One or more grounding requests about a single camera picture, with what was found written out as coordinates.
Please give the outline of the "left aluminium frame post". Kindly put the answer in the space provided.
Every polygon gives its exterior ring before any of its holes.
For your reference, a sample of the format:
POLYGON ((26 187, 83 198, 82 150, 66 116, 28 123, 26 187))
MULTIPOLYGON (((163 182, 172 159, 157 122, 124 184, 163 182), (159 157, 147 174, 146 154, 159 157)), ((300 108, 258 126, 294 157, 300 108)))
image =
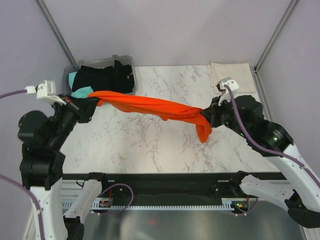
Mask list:
POLYGON ((49 8, 47 7, 46 3, 44 0, 35 0, 34 1, 37 5, 37 7, 39 8, 42 16, 44 17, 44 19, 46 20, 47 24, 49 25, 54 37, 56 38, 56 40, 59 43, 59 46, 61 47, 61 49, 63 50, 66 58, 68 59, 70 65, 75 69, 78 70, 78 64, 72 54, 72 52, 70 51, 70 48, 67 45, 67 42, 65 41, 61 31, 59 30, 52 14, 50 13, 49 8))

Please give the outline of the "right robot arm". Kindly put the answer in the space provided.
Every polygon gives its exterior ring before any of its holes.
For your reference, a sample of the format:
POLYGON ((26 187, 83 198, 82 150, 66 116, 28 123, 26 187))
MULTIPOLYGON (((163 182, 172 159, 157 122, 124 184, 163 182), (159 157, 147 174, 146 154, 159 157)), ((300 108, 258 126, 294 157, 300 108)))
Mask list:
POLYGON ((251 95, 238 96, 231 102, 215 97, 201 114, 212 128, 225 126, 245 138, 247 145, 275 165, 290 184, 275 186, 239 170, 229 180, 233 196, 258 197, 285 210, 302 227, 319 228, 320 179, 307 167, 288 132, 264 118, 260 102, 251 95))

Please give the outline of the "cream folded cloth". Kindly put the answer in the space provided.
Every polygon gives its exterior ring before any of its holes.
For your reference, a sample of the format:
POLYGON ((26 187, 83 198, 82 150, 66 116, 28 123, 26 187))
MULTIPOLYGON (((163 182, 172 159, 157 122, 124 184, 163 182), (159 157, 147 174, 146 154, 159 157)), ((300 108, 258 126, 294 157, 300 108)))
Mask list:
POLYGON ((239 94, 253 94, 256 92, 253 76, 248 63, 233 63, 233 64, 220 64, 210 63, 210 86, 213 92, 219 95, 217 84, 220 80, 225 78, 232 78, 239 85, 239 94))

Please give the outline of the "orange t-shirt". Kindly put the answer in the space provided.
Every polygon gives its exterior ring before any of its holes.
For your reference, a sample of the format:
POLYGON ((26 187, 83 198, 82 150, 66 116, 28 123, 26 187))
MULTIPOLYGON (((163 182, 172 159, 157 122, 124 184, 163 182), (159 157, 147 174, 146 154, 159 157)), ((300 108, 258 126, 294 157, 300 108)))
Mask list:
POLYGON ((212 128, 202 115, 202 109, 169 100, 147 96, 128 95, 113 91, 95 91, 88 98, 98 98, 98 106, 108 103, 126 113, 149 114, 160 117, 163 121, 174 120, 194 124, 198 139, 206 143, 212 128))

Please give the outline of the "teal garment in bin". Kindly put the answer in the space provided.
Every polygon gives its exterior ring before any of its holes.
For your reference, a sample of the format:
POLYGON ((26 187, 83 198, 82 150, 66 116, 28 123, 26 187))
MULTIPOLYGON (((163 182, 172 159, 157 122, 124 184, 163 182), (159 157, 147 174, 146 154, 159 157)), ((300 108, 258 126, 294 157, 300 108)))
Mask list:
MULTIPOLYGON (((68 85, 71 90, 74 84, 76 74, 77 72, 75 71, 75 72, 71 72, 68 75, 68 85)), ((93 92, 94 90, 90 86, 86 86, 86 87, 79 88, 76 91, 71 91, 71 96, 74 98, 82 99, 82 98, 86 98, 89 94, 93 92)))

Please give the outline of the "clear plastic storage bin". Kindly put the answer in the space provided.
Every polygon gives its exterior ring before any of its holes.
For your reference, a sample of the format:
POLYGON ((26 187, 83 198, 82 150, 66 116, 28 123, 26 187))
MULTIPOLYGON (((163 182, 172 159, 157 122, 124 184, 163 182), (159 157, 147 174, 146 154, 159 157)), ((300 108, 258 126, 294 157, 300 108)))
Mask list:
POLYGON ((79 61, 77 63, 77 66, 79 67, 78 70, 75 70, 71 65, 67 66, 64 69, 64 72, 63 72, 63 78, 66 81, 66 87, 65 87, 66 92, 70 93, 70 94, 72 93, 72 91, 71 91, 71 89, 69 87, 69 84, 68 84, 68 76, 69 76, 69 74, 79 71, 80 67, 82 65, 93 67, 93 68, 105 68, 105 67, 109 67, 109 66, 114 65, 114 61, 115 60, 120 61, 123 65, 131 65, 132 66, 135 87, 134 87, 132 93, 126 93, 126 94, 134 95, 136 93, 136 91, 138 90, 138 83, 137 83, 137 77, 136 77, 134 61, 133 61, 133 58, 131 56, 129 56, 129 55, 122 55, 122 56, 114 55, 112 57, 99 59, 99 60, 93 60, 93 61, 84 61, 83 60, 83 61, 79 61))

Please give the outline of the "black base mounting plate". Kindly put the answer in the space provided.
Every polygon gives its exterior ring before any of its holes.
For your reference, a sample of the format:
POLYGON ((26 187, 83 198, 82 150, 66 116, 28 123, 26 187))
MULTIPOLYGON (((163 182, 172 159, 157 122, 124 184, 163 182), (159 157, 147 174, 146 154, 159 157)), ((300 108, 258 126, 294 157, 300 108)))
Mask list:
POLYGON ((244 171, 227 173, 65 173, 63 180, 100 180, 103 197, 116 204, 217 204, 223 198, 245 200, 239 187, 244 171))

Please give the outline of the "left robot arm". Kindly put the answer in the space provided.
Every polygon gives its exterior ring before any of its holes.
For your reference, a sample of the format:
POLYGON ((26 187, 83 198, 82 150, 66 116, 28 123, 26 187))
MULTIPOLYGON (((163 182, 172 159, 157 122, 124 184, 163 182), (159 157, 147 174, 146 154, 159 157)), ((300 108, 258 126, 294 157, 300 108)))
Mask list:
POLYGON ((60 149, 76 124, 89 123, 99 100, 59 95, 53 102, 54 114, 47 117, 38 110, 19 120, 18 138, 22 141, 19 166, 23 187, 31 194, 35 233, 38 240, 81 240, 84 223, 97 196, 110 191, 100 173, 90 173, 75 202, 62 210, 61 189, 66 156, 60 149))

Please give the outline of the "right aluminium frame post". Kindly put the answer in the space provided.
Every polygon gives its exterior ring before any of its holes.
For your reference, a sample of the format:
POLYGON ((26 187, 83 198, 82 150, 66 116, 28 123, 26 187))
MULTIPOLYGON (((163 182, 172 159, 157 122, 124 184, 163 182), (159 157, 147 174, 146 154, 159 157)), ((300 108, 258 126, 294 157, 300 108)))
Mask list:
POLYGON ((256 65, 253 67, 253 72, 257 74, 261 69, 263 63, 265 62, 267 56, 269 55, 271 49, 273 48, 276 40, 280 36, 286 23, 289 21, 291 15, 293 14, 295 8, 297 7, 299 0, 290 0, 288 6, 286 7, 282 17, 280 18, 277 26, 275 27, 270 39, 268 40, 262 54, 260 55, 256 65))

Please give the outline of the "aluminium frame post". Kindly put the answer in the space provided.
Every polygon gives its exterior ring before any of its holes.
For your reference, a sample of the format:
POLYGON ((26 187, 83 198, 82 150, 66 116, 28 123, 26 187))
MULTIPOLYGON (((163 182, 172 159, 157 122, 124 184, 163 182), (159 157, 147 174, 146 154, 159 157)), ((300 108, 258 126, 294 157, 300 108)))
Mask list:
POLYGON ((253 72, 257 74, 261 69, 263 63, 265 62, 267 56, 269 55, 271 49, 273 48, 276 40, 280 36, 286 23, 289 21, 291 15, 293 14, 295 8, 297 7, 299 0, 290 0, 288 6, 286 7, 282 17, 280 18, 277 26, 275 27, 270 39, 268 40, 262 54, 260 55, 256 65, 253 67, 253 72))
POLYGON ((61 47, 61 49, 63 50, 66 58, 68 59, 70 65, 75 69, 78 70, 78 64, 72 54, 72 52, 70 51, 70 48, 67 45, 67 42, 65 41, 61 31, 59 30, 52 14, 50 13, 49 8, 47 7, 46 3, 44 0, 35 0, 34 1, 37 5, 37 7, 39 8, 42 16, 44 17, 44 19, 46 20, 47 24, 49 25, 54 37, 56 38, 56 40, 59 43, 59 46, 61 47))

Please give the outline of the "black garment in bin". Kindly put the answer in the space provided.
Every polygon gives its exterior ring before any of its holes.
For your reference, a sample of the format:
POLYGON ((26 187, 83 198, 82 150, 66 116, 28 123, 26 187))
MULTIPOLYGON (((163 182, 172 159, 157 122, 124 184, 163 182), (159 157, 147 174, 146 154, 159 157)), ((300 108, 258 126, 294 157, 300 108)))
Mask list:
POLYGON ((135 78, 130 64, 115 60, 114 65, 103 68, 82 65, 80 70, 68 75, 68 83, 72 93, 88 90, 129 94, 134 90, 135 78))

